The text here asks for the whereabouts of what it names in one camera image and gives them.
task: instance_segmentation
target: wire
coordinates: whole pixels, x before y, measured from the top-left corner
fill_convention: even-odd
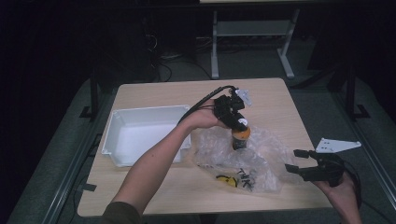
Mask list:
[[[183,119],[185,119],[187,116],[189,116],[190,114],[192,114],[193,112],[195,112],[197,109],[200,108],[200,106],[202,106],[202,104],[204,102],[206,102],[208,99],[212,98],[213,96],[215,96],[216,94],[218,94],[219,92],[225,90],[225,89],[232,89],[233,91],[236,90],[235,86],[223,86],[223,87],[218,87],[217,89],[215,89],[214,91],[210,92],[206,97],[204,97],[202,100],[200,100],[197,104],[195,104],[189,111],[187,111],[183,117],[181,117],[181,119],[178,121],[178,123],[180,123]]]
[[[154,39],[154,46],[151,49],[155,49],[158,46],[158,40],[157,37],[155,37],[155,35],[146,35],[146,37],[150,37]]]
[[[197,110],[199,110],[199,109],[207,109],[209,107],[215,107],[215,106],[214,105],[202,105],[202,106],[198,107]]]
[[[161,56],[161,59],[172,61],[174,59],[180,58],[183,54],[173,54],[169,56]]]
[[[168,71],[169,71],[169,77],[168,77],[164,82],[169,81],[169,80],[171,79],[172,75],[173,75],[172,69],[171,69],[170,67],[166,66],[166,65],[163,64],[163,63],[159,63],[159,65],[165,67],[166,69],[168,69]],[[158,76],[159,76],[160,82],[163,82],[163,79],[161,78],[161,74],[158,74]]]
[[[186,61],[186,62],[183,62],[183,63],[192,63],[192,64],[198,66],[199,68],[201,68],[202,71],[205,72],[205,74],[206,74],[207,77],[209,77],[210,79],[212,79],[212,77],[209,75],[209,73],[207,73],[206,70],[205,70],[200,64],[195,63],[195,62],[189,62],[189,61]]]
[[[354,172],[354,173],[350,172],[349,169],[345,167],[345,171],[352,178],[353,184],[355,186],[355,195],[356,195],[356,201],[358,203],[358,208],[361,208],[361,178],[359,177],[359,174],[356,171],[355,167],[350,162],[344,161],[344,164],[349,165]]]
[[[212,47],[211,44],[213,43],[213,40],[211,37],[197,37],[196,39],[197,39],[197,42],[200,40],[207,39],[206,42],[204,42],[203,44],[200,44],[196,47],[196,50],[195,50],[196,53],[205,52],[206,49],[210,49]]]
[[[218,52],[221,54],[235,54],[240,51],[242,51],[242,45],[237,42],[229,41],[229,43],[226,42],[224,46],[222,46],[221,44],[218,45]]]
[[[353,171],[353,175],[356,176],[356,181],[358,182],[359,185],[359,191],[361,191],[361,178],[359,177],[358,172],[356,171],[355,167],[349,162],[349,161],[344,161],[344,163],[346,163]],[[388,223],[392,224],[393,222],[385,215],[383,214],[379,209],[375,208],[374,206],[372,206],[370,203],[367,203],[366,201],[364,201],[361,198],[361,203],[365,204],[366,206],[368,206],[369,208],[371,208],[372,210],[374,210],[376,213],[378,213],[382,218],[384,218]]]

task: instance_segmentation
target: clear plastic wrap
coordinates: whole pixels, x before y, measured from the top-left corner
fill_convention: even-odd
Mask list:
[[[233,150],[231,130],[202,130],[195,162],[215,178],[251,192],[278,193],[285,181],[298,182],[285,169],[295,164],[292,153],[270,131],[250,127],[247,148]]]

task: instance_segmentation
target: wooden table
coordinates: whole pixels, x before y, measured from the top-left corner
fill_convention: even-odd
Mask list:
[[[164,105],[193,106],[217,87],[225,85],[249,90],[253,106],[247,107],[241,113],[251,125],[272,131],[290,150],[313,149],[289,91],[280,78],[122,85],[112,110]],[[192,147],[185,151],[182,163],[172,165],[160,189],[148,204],[145,215],[331,206],[326,197],[309,182],[299,185],[285,184],[279,194],[252,194],[216,180],[192,161],[199,132],[200,130],[196,130],[191,134]],[[128,172],[127,167],[116,167],[109,157],[101,154],[103,140],[87,181],[88,184],[97,186],[96,190],[84,190],[78,206],[78,214],[83,217],[101,216]],[[314,160],[298,159],[297,162],[300,166],[316,165]]]

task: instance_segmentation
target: gray carpet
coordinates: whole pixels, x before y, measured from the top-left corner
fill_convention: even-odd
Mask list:
[[[220,79],[281,77],[286,84],[294,85],[311,77],[317,71],[308,71],[306,67],[315,46],[313,40],[294,40],[290,45],[288,57],[296,75],[295,79],[285,78],[280,60],[276,55],[278,42],[270,40],[260,46],[242,49],[235,53],[219,55]],[[210,71],[210,54],[197,55],[197,64],[191,59],[179,58],[160,67],[162,80],[170,76],[169,81],[208,80]],[[375,150],[375,155],[381,161],[389,176],[395,181],[396,167],[392,160],[396,158],[396,125],[377,103],[370,88],[357,80],[356,103],[366,107],[370,119],[359,119],[351,122],[339,104],[343,93],[334,94],[325,89],[328,78],[304,90],[290,90],[292,99],[297,106],[305,128],[316,146],[321,137],[362,141],[357,131],[364,134],[365,140]],[[21,196],[9,223],[97,223],[98,217],[79,217],[76,214],[76,204],[81,196],[79,185],[84,183],[93,161],[96,150],[91,147],[97,134],[102,133],[110,107],[116,92],[100,94],[101,115],[94,121],[79,118],[79,113],[85,105],[90,104],[89,81],[81,86],[73,103],[70,105],[64,120],[53,136],[45,155],[39,163],[28,187]],[[361,207],[364,223],[387,223],[372,207],[385,214],[393,222],[396,220],[395,208],[389,202],[373,166],[366,153],[366,146],[340,153],[340,156],[353,164],[361,176],[362,198],[365,203]],[[70,180],[64,199],[60,200],[60,185],[65,183],[64,174],[71,169],[70,164],[78,150],[85,150],[86,160],[77,176]],[[60,202],[52,216],[48,210],[53,202]],[[196,216],[145,217],[146,223],[193,223]],[[310,209],[295,211],[273,211],[263,213],[221,214],[218,223],[338,223],[336,212],[331,209]]]

